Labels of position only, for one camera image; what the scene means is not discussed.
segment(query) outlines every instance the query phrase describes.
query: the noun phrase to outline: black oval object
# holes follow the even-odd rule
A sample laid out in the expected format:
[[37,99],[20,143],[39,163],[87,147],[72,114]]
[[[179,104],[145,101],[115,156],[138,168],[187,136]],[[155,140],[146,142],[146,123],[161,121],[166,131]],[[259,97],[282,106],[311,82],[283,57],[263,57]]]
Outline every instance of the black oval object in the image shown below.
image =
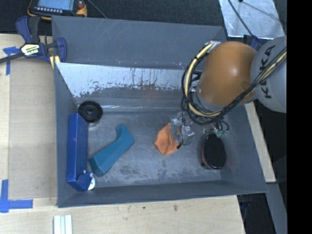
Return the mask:
[[203,163],[212,169],[221,169],[225,165],[225,148],[216,134],[211,133],[204,139],[201,158]]
[[103,115],[101,106],[95,101],[84,101],[78,107],[78,113],[89,123],[97,122]]

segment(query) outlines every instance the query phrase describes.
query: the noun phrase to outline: blue object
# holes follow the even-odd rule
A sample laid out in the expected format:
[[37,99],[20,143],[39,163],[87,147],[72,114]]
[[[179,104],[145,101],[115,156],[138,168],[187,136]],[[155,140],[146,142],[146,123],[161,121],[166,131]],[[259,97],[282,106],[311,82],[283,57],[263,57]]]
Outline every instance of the blue object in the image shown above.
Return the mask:
[[0,213],[8,213],[10,209],[31,209],[33,208],[32,199],[8,200],[9,180],[3,180],[0,196]]
[[[39,46],[38,53],[29,56],[25,55],[24,57],[36,58],[50,63],[51,55],[46,51],[45,45],[40,42],[37,34],[39,21],[40,17],[29,18],[29,16],[23,16],[16,21],[15,25],[19,35],[23,37],[25,44],[34,44]],[[65,39],[57,38],[56,42],[55,46],[58,47],[58,57],[61,62],[64,62],[67,56]]]
[[252,36],[252,38],[253,38],[253,41],[252,41],[252,43],[251,43],[250,46],[251,46],[253,49],[258,50],[259,44],[260,44],[259,38],[256,37],[256,36]]
[[69,116],[66,181],[77,191],[87,191],[93,173],[87,173],[88,123],[78,113]]
[[[20,53],[20,49],[17,47],[9,47],[9,48],[4,48],[3,49],[4,53],[7,54],[7,56],[9,57],[12,54],[19,54]],[[6,75],[9,75],[11,73],[11,63],[10,61],[8,61],[6,63]]]
[[24,38],[25,43],[31,43],[33,42],[33,37],[31,36],[29,27],[28,27],[28,16],[23,16],[19,18],[16,23],[16,29],[19,33]]
[[120,124],[116,130],[117,140],[89,160],[92,171],[97,176],[103,176],[135,142],[124,124]]

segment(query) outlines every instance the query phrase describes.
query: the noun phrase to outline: lcd screen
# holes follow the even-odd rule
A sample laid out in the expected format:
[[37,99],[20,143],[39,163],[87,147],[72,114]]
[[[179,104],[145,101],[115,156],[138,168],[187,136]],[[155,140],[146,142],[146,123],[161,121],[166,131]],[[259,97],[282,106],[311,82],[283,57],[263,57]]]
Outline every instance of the lcd screen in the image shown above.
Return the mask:
[[38,7],[72,11],[74,0],[39,0]]

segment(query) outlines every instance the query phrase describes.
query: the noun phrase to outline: black hockey puck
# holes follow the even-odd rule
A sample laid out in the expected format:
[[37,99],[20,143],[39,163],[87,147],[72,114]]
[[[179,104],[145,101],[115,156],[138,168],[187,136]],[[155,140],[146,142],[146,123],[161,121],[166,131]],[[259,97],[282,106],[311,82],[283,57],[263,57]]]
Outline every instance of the black hockey puck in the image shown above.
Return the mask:
[[95,101],[85,101],[78,107],[78,113],[89,123],[97,122],[103,115],[101,106]]

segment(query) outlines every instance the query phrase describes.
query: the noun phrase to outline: small white object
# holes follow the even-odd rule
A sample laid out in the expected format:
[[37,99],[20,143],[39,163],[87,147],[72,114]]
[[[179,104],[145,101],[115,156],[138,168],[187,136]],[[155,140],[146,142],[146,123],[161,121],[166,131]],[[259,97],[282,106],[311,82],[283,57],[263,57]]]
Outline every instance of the small white object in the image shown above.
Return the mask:
[[54,216],[53,234],[73,234],[72,215]]
[[96,185],[96,180],[94,179],[94,177],[92,177],[88,190],[92,190],[95,187],[95,185]]

